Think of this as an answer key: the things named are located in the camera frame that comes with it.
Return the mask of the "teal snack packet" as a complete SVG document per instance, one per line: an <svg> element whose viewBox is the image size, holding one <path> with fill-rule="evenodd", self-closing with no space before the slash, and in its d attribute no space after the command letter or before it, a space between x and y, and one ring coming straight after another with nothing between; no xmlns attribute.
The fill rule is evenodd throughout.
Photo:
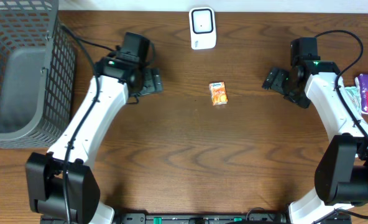
<svg viewBox="0 0 368 224"><path fill-rule="evenodd" d="M349 95L353 105L359 114L362 114L362 105L361 105L361 94L360 89L357 86L347 86L345 87L347 94Z"/></svg>

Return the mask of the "orange white snack packet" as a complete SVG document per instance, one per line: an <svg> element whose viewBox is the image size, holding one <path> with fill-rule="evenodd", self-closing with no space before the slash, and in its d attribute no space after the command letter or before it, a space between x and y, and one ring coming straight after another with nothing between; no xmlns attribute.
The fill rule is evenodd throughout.
<svg viewBox="0 0 368 224"><path fill-rule="evenodd" d="M211 102L213 106L225 105L228 102L228 96L224 82L210 83L209 90L211 93Z"/></svg>

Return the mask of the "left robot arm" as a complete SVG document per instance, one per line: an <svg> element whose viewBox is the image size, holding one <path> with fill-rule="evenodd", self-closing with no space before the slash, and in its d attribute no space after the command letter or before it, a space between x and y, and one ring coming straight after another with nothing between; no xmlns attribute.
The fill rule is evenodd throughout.
<svg viewBox="0 0 368 224"><path fill-rule="evenodd" d="M25 164L33 212L64 223L112 223L115 211L100 200L92 170L107 130L129 98L163 90L149 52L155 47L148 38L128 32L122 46L90 62L93 76L78 111L47 153L33 152Z"/></svg>

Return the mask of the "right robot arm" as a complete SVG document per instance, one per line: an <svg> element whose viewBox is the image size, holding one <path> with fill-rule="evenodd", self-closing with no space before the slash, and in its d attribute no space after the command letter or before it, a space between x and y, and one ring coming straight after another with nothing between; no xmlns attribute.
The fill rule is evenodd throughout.
<svg viewBox="0 0 368 224"><path fill-rule="evenodd" d="M355 216L351 209L368 203L368 124L344 88L343 71L318 55L315 37L291 42L290 65L289 71L272 68L262 87L301 108L314 105L329 146L313 189L289 204L287 221L323 223Z"/></svg>

